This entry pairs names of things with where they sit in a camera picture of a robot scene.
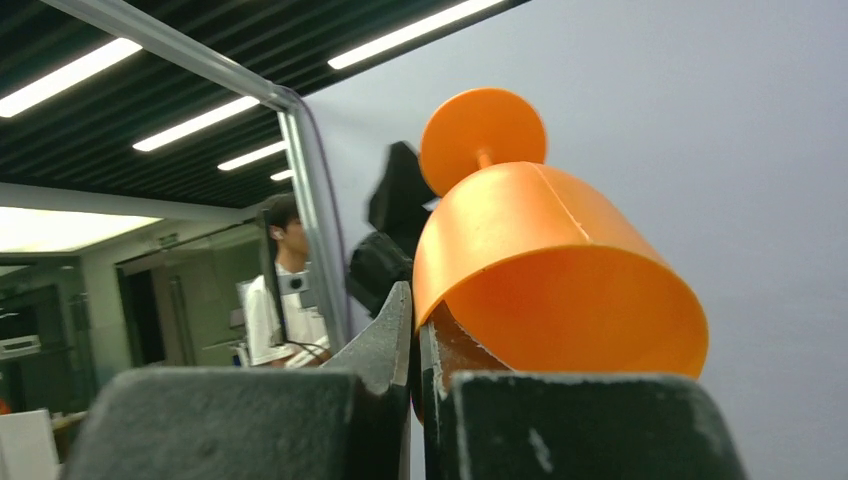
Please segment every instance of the ceiling panel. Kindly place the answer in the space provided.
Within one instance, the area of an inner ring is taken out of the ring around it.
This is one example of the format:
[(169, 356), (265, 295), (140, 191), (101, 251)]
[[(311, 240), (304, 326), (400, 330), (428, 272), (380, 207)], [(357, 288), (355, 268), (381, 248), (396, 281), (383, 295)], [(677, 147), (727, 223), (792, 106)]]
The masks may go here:
[[(505, 1), (373, 59), (327, 60), (456, 4), (445, 0), (133, 0), (135, 7), (261, 76), (308, 95), (410, 49), (524, 3)], [(0, 2), (0, 97), (111, 41), (36, 0)], [(270, 175), (285, 152), (230, 172), (218, 164), (280, 140), (257, 106), (152, 152), (132, 145), (237, 99), (139, 52), (12, 118), (0, 118), (0, 182), (243, 208), (289, 189)]]

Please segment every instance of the white shirt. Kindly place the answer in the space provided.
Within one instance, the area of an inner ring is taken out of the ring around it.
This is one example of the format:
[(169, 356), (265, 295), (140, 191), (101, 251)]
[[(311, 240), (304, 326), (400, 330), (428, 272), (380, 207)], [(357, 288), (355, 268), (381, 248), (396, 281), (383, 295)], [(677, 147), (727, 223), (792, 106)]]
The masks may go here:
[[(283, 267), (277, 265), (277, 275), (288, 274)], [(244, 323), (251, 365), (263, 365), (301, 351), (301, 347), (297, 345), (271, 346), (274, 332), (280, 328), (280, 321), (274, 311), (271, 292), (265, 288), (265, 278), (262, 275), (256, 277), (248, 287), (244, 303)], [(301, 308), (299, 294), (283, 295), (283, 314), (286, 317), (286, 332), (290, 340), (319, 343), (322, 337), (327, 336), (324, 318), (317, 308)]]

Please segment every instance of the cable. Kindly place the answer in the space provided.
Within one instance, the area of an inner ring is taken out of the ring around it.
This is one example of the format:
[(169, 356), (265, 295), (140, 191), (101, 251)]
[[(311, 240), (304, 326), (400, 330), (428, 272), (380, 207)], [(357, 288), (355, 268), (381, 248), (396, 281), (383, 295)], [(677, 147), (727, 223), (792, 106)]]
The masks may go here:
[(323, 359), (323, 358), (321, 358), (321, 356), (320, 356), (320, 355), (318, 355), (317, 353), (315, 353), (314, 351), (312, 351), (312, 349), (311, 349), (311, 348), (308, 348), (308, 347), (320, 348), (321, 350), (323, 350), (323, 351), (324, 351), (324, 353), (327, 353), (327, 354), (329, 354), (330, 356), (333, 356), (333, 353), (332, 353), (332, 352), (330, 352), (330, 350), (329, 350), (329, 349), (324, 348), (324, 347), (322, 347), (321, 345), (316, 345), (316, 344), (314, 344), (314, 343), (293, 342), (293, 341), (291, 341), (291, 340), (286, 341), (286, 343), (290, 343), (290, 344), (292, 344), (292, 345), (297, 345), (298, 347), (300, 347), (300, 348), (302, 348), (302, 349), (306, 350), (307, 352), (309, 352), (309, 354), (310, 354), (310, 355), (312, 355), (312, 356), (313, 356), (313, 357), (315, 357), (315, 358), (316, 358), (319, 362), (322, 362), (322, 363), (324, 362), (324, 359)]
[[(283, 90), (285, 90), (286, 92), (288, 92), (288, 94), (292, 98), (294, 98), (301, 107), (303, 107), (303, 110), (306, 112), (306, 116), (309, 117), (309, 123), (312, 124), (312, 131), (315, 133), (315, 141), (318, 144), (318, 156), (321, 158), (321, 164), (324, 166), (324, 175), (327, 178), (327, 186), (329, 187), (329, 190), (330, 190), (330, 203), (331, 203), (331, 206), (333, 207), (333, 220), (336, 222), (336, 231), (338, 233), (338, 239), (339, 239), (339, 252), (341, 253), (339, 258), (341, 258), (342, 262), (344, 262), (346, 250), (345, 250), (345, 247), (344, 247), (344, 237), (342, 236), (342, 221), (341, 221), (341, 217), (339, 217), (339, 204), (338, 204), (338, 201), (336, 200), (336, 189), (333, 186), (333, 179), (330, 176), (330, 165), (329, 165), (329, 162), (327, 162), (327, 154), (326, 154), (326, 151), (324, 150), (324, 141), (321, 139), (321, 132), (318, 131), (318, 122), (315, 121), (315, 115), (312, 113), (312, 109), (309, 108), (309, 105), (306, 104), (306, 101), (303, 99), (303, 97), (298, 95), (297, 92), (295, 92), (294, 90), (292, 90), (289, 87), (284, 87), (282, 85), (280, 85), (280, 87)], [(342, 264), (342, 272), (344, 272), (344, 271), (345, 271), (345, 265)], [(346, 324), (347, 324), (347, 330), (348, 330), (347, 333), (348, 333), (348, 335), (350, 335), (352, 333), (352, 328), (353, 328), (353, 325), (352, 325), (353, 322), (350, 318), (350, 310), (351, 310), (350, 295), (345, 294), (344, 297), (345, 297), (345, 320), (347, 320)]]

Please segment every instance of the glass door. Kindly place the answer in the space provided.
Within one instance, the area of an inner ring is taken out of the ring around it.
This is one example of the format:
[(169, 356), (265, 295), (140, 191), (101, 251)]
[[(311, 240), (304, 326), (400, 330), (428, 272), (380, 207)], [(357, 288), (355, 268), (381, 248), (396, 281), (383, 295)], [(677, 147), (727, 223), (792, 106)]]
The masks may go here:
[(237, 285), (259, 275), (258, 230), (216, 233), (168, 250), (169, 295), (190, 365), (233, 365), (244, 338)]

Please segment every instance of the man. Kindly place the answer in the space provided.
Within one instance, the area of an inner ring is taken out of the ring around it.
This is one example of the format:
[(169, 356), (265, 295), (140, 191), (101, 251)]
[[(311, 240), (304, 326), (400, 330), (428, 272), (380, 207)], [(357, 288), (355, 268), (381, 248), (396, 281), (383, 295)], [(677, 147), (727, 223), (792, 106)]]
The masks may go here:
[[(269, 210), (270, 221), (268, 231), (263, 233), (269, 235), (271, 241), (277, 245), (277, 256), (274, 262), (277, 275), (302, 272), (309, 255), (309, 243), (303, 232), (303, 225), (300, 223), (294, 195), (274, 195), (263, 202), (257, 216), (259, 225), (262, 225), (262, 211), (266, 209)], [(301, 308), (300, 295), (284, 295), (283, 312), (289, 340), (301, 344), (324, 343), (326, 345), (327, 329), (324, 319), (314, 308)], [(295, 355), (302, 352), (303, 348), (295, 344), (272, 346), (272, 337), (280, 328), (280, 322), (274, 309), (271, 293), (266, 288), (265, 278), (262, 275), (259, 275), (248, 287), (245, 294), (244, 314), (251, 365), (283, 367)], [(309, 346), (306, 348), (310, 348), (322, 358), (327, 357), (319, 348)]]

